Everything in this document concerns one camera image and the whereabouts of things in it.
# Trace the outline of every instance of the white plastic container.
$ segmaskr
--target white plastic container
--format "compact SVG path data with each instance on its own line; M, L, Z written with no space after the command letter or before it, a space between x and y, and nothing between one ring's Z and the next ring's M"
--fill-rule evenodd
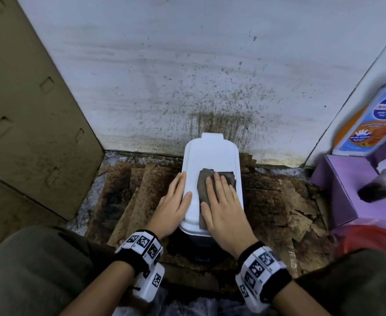
M213 169L215 172L234 172L238 198L243 206L243 190L241 188L240 157L237 146L224 139L223 134L202 133L187 143L184 151L182 170L187 173L184 194L193 193L190 207L180 229L190 236L210 237L206 230L199 228L200 203L197 192L197 180L202 169Z
M334 155L366 156L386 141L386 84L332 151Z

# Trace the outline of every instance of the hand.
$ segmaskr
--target hand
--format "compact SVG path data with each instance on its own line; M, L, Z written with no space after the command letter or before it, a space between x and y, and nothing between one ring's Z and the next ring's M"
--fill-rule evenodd
M186 216L192 201L192 192L186 193L183 197L186 177L186 172L177 174L169 185L167 195L161 198L152 218L145 227L145 229L155 233L159 240L172 234Z
M217 172L214 174L214 179L218 198L215 195L212 180L208 177L206 190L211 207L202 202L202 215L209 233L219 246L238 259L245 249L257 242L257 238L241 208L237 192L228 185L225 177L220 178Z

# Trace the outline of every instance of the finger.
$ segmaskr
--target finger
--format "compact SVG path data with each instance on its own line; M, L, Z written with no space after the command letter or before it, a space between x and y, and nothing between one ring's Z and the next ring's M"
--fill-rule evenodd
M178 173L177 176L175 176L174 180L169 184L168 187L168 196L174 195L175 189L177 188L178 182L180 181L181 173Z
M217 196L215 195L214 186L210 177L206 177L206 191L208 192L208 198L211 207L218 205Z
M177 189L175 190L175 193L174 193L174 196L178 197L179 199L183 197L184 187L186 185L186 179L187 179L187 173L183 172L183 174L181 174L180 181L178 182Z
M224 194L225 194L225 198L227 199L227 202L234 203L234 197L232 196L232 191L228 186L228 182L225 176L221 176L221 184L222 184L222 189L224 190Z
M230 190L232 192L232 197L234 198L234 203L241 207L240 199L238 198L237 192L232 185L230 185Z
M203 218L205 219L206 226L208 227L208 230L213 229L214 228L214 221L212 219L211 208L205 202L201 203L201 207L202 207L202 215L203 215Z
M177 209L177 215L182 216L184 218L186 216L187 210L189 209L190 203L192 201L193 193L187 192L183 200L181 201L180 207Z
M166 196L162 196L161 199L159 200L159 205L161 205L163 202L165 202Z
M224 189L222 188L221 178L219 177L218 172L214 174L215 179L215 189L217 190L217 197L220 203L227 203L227 198L225 197Z

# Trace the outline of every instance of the person's left hand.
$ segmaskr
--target person's left hand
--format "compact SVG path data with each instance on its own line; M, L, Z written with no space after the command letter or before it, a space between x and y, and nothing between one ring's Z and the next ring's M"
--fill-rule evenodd
M187 192L183 197L186 177L186 172L178 173L169 185L167 195L161 198L152 218L145 227L145 229L155 233L159 240L172 234L186 216L192 200L192 192Z

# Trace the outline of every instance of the pants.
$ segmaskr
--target pants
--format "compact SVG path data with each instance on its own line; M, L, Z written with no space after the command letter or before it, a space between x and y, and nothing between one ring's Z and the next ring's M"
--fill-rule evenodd
M113 253L61 228L33 226L11 235L0 245L0 315L58 315ZM347 255L297 282L333 316L386 315L386 252Z

